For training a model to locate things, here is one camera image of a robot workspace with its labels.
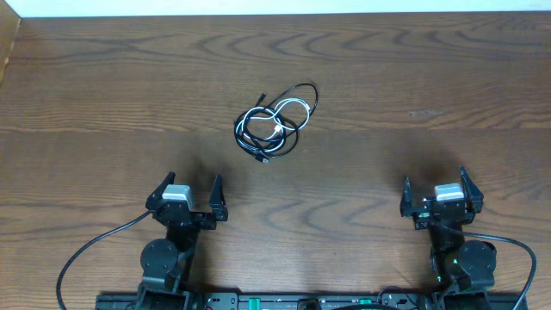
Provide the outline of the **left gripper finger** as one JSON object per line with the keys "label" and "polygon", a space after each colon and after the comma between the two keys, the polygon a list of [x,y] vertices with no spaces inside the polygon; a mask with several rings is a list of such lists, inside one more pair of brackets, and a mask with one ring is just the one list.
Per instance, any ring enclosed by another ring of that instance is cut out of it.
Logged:
{"label": "left gripper finger", "polygon": [[170,171],[166,178],[156,187],[156,189],[147,197],[145,202],[145,208],[147,210],[158,210],[165,203],[166,200],[163,198],[163,193],[166,190],[168,185],[174,183],[176,173]]}
{"label": "left gripper finger", "polygon": [[214,218],[217,221],[227,221],[228,208],[226,204],[226,199],[224,197],[223,181],[221,174],[217,174],[214,179],[214,185],[208,203],[212,209]]}

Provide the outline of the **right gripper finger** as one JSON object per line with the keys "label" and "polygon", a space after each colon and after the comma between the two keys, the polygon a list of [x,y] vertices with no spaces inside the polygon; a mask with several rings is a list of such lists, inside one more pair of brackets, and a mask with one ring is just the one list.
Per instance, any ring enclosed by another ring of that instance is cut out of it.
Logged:
{"label": "right gripper finger", "polygon": [[402,217],[412,217],[412,187],[408,176],[404,177],[404,188],[399,204],[399,211]]}
{"label": "right gripper finger", "polygon": [[484,206],[484,195],[469,177],[465,168],[460,166],[461,184],[464,190],[468,207],[476,214],[480,213]]}

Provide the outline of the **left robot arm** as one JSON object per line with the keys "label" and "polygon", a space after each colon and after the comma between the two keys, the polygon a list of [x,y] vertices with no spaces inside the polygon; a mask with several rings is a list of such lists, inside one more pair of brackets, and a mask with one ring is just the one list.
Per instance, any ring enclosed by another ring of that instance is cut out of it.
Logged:
{"label": "left robot arm", "polygon": [[143,276],[137,309],[205,307],[203,294],[189,289],[189,277],[200,232],[214,230],[218,222],[228,219],[222,176],[218,174],[214,179],[209,212],[192,209],[191,188],[175,184],[175,177],[174,172],[169,172],[146,199],[146,209],[166,227],[166,234],[162,239],[151,241],[141,252]]}

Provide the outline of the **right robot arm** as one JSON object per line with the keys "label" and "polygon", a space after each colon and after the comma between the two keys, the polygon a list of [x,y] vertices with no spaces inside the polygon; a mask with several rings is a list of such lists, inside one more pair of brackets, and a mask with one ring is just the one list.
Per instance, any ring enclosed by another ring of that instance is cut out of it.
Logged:
{"label": "right robot arm", "polygon": [[441,287],[426,304],[437,309],[490,309],[487,290],[494,286],[497,250],[489,242],[466,240],[465,225],[484,206],[484,195],[464,168],[459,183],[437,185],[434,195],[413,199],[412,185],[404,178],[400,215],[410,217],[414,228],[428,230],[430,267]]}

